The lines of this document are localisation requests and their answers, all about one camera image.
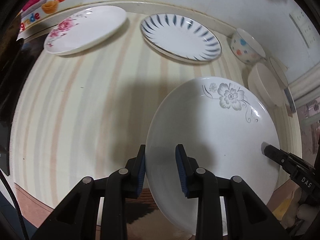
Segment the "white wall socket panel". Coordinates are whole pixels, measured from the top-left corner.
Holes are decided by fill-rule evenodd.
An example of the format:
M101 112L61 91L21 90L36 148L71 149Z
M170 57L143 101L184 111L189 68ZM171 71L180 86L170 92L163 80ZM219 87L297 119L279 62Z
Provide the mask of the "white wall socket panel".
M302 35L307 47L313 47L319 41L319 34L305 12L301 9L295 9L290 13L290 18Z

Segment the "colourful wall sticker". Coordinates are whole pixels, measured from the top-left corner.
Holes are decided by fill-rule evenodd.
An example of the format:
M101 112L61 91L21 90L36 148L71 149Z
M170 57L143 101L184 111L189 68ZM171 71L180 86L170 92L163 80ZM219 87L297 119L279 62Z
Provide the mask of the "colourful wall sticker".
M20 33L67 7L68 0L29 0L21 9Z

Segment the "white bowl coloured dots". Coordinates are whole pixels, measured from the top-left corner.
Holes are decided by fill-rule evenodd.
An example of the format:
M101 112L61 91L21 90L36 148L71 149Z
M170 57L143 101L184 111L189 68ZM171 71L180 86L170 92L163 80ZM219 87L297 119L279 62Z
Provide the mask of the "white bowl coloured dots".
M233 54L244 64L255 64L266 57L259 42L248 32L237 28L230 42Z

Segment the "white plate grey flower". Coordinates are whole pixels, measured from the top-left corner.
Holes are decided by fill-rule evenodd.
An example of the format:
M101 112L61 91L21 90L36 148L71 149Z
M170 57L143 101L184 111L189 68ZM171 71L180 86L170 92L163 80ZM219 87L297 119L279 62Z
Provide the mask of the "white plate grey flower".
M258 98L242 85L221 77L189 80L171 91L158 107L146 139L146 176L163 215L179 229L196 232L197 200L185 197L175 148L217 177L240 176L267 203L279 165L263 153L279 146L274 123Z

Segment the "white plate pink flowers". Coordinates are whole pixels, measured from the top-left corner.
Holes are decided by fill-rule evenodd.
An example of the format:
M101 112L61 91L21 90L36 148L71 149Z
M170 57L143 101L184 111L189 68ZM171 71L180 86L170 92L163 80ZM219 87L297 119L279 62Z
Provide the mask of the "white plate pink flowers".
M112 5L84 9L55 26L47 35L43 48L59 56L79 53L111 37L126 19L126 11Z

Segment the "plain white bowl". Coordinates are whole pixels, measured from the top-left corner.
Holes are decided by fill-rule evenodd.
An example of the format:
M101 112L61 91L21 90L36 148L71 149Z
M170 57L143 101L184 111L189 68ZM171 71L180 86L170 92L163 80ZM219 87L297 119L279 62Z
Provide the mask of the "plain white bowl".
M248 75L249 90L265 107L276 108L284 104L283 91L274 75L262 63L256 63Z

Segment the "striped tablecloth with cat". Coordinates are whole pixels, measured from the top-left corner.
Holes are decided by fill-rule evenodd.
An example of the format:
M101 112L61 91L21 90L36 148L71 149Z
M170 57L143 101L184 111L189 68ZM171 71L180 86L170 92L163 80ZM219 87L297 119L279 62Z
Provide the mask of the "striped tablecloth with cat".
M84 176L123 167L146 142L153 115L177 86L219 76L246 85L249 67L216 33L222 55L205 65L173 61L143 40L130 13L102 44L71 56L43 51L19 98L10 138L11 174L25 217L38 226Z

